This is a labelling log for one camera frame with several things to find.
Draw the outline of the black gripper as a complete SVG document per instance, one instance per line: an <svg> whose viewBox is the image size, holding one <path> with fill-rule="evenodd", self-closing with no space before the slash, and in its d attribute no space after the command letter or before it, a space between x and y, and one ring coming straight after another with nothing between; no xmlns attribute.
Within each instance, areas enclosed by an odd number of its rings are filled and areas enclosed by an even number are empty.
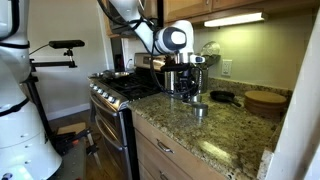
<svg viewBox="0 0 320 180"><path fill-rule="evenodd" d="M174 88L179 99L189 99L201 88L202 70L199 67L191 64L179 65L176 77Z"/></svg>

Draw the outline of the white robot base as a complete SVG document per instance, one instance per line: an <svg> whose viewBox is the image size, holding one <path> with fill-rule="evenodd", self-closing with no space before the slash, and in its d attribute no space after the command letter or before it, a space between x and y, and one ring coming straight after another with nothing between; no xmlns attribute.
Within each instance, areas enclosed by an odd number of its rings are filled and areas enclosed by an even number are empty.
<svg viewBox="0 0 320 180"><path fill-rule="evenodd" d="M8 180L47 180L62 158L21 83L30 72L29 0L0 0L0 173Z"/></svg>

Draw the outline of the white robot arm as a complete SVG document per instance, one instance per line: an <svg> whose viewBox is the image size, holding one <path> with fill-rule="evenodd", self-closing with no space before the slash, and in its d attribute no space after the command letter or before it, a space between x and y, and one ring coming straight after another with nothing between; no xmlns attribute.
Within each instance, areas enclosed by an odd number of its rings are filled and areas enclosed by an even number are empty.
<svg viewBox="0 0 320 180"><path fill-rule="evenodd" d="M179 99L197 94L200 85L191 75L191 65L203 63L205 59L194 54L194 31L188 20L178 20L171 26L160 27L141 13L141 0L109 0L107 4L102 0L97 2L109 20L132 30L152 57L170 54L177 57L177 63L162 68L162 71L182 73L173 90L160 84L153 61L149 63L151 77L162 92Z"/></svg>

